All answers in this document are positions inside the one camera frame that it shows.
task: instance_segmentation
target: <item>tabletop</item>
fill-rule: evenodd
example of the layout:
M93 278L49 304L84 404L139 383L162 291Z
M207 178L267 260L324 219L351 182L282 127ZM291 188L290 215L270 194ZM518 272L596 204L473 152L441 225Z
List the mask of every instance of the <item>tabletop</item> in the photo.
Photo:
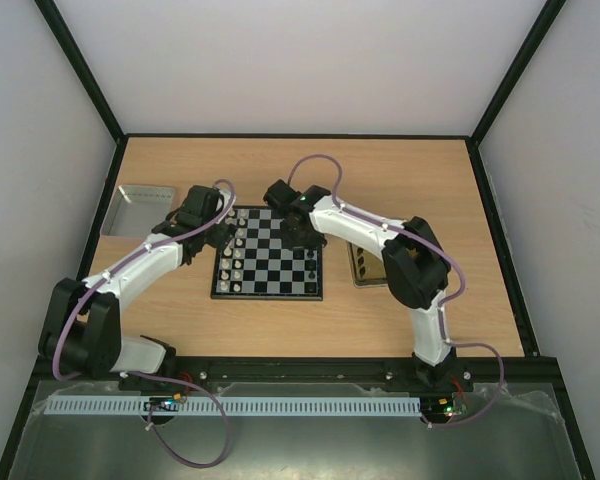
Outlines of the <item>tabletop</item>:
M238 205L262 205L275 180L312 153L336 157L344 169L339 196L389 218L427 220L462 267L467 290L447 306L451 338L480 341L502 355L522 356L506 288L462 140L130 138L117 185L176 188L218 178L235 185ZM294 187L331 188L325 160L303 164ZM142 239L101 237L91 273L125 256ZM344 241L328 238L324 300L211 299L215 251L159 279L124 312L125 335L147 335L179 355L258 357L404 357L413 351L407 309L386 287L354 287ZM449 291L458 286L450 274ZM461 356L488 356L466 349Z

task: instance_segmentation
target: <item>black frame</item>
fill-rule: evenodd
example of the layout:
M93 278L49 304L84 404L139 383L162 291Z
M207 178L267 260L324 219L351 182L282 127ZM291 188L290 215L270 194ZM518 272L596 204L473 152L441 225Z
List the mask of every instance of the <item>black frame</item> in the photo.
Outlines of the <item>black frame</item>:
M593 479L594 474L587 455L569 396L565 389L562 374L556 359L542 357L538 348L533 327L520 290L517 275L509 247L500 222L493 193L480 156L479 146L498 116L500 110L515 88L531 61L535 51L549 31L553 21L559 14L566 0L547 0L535 23L531 27L518 54L514 58L500 86L496 90L489 106L480 119L471 136L467 135L322 135L322 134L125 134L109 107L104 94L100 90L80 49L73 39L62 15L53 0L35 0L40 12L47 21L60 47L73 66L76 75L82 82L102 121L107 126L116 142L116 149L111 161L105 186L98 203L96 215L87 239L77 278L84 278L91 267L98 244L99 231L114 191L116 178L124 157L129 138L132 137L190 137L190 138L338 138L338 139L435 139L464 140L471 161L471 166L480 193L496 254L507 289L516 327L524 350L524 357L504 358L506 378L509 383L549 383L553 386L558 407L566 421L567 432L575 453L576 461L583 478ZM495 382L498 378L498 364L491 358L463 358L472 372L475 382ZM430 392L419 390L413 384L401 382L400 377L387 378L387 373L404 371L410 368L410 358L352 358L352 359L315 359L315 358L213 358L213 357L177 357L177 366L181 370L194 373L207 373L204 384L227 383L231 381L324 381L355 382L364 386L378 386L393 391L408 390L418 395L430 395ZM20 408L14 420L11 435L5 446L0 462L0 479L8 478L13 464L18 443L31 409L33 398L42 380L51 380L50 362L39 358L33 368L29 383Z

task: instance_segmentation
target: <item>gray wall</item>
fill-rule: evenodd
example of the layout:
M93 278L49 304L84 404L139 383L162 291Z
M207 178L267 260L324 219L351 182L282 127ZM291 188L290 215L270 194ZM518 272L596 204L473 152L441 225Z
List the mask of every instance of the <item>gray wall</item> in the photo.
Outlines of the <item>gray wall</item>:
M470 134L544 0L57 0L127 132Z
M482 153L600 478L600 0L567 2Z
M113 141L31 0L0 1L0 455Z

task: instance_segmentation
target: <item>wooden surface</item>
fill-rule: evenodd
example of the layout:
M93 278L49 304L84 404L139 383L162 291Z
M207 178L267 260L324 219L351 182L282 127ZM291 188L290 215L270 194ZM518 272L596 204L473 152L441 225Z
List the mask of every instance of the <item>wooden surface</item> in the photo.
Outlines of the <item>wooden surface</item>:
M237 204L262 204L267 187L286 180L301 157L328 153L342 163L340 196L393 218L418 215L464 269L468 288L448 305L456 342L482 341L502 355L522 355L467 150L459 140L296 140L132 138L117 184L176 187L180 200L193 184L230 179ZM330 188L333 165L305 163L293 186ZM92 273L139 243L100 239ZM385 287L353 286L345 243L328 238L324 301L212 300L214 251L161 278L122 316L127 335L148 335L180 355L284 357L408 356L413 335L407 309ZM457 288L450 275L450 290ZM461 355L488 356L480 349Z

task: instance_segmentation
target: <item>chessboard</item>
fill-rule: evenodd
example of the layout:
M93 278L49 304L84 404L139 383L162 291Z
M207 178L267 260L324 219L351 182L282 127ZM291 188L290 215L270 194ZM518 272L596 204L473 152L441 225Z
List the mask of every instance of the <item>chessboard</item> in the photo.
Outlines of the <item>chessboard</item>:
M269 207L234 206L235 238L216 252L211 298L322 300L322 248L282 248Z

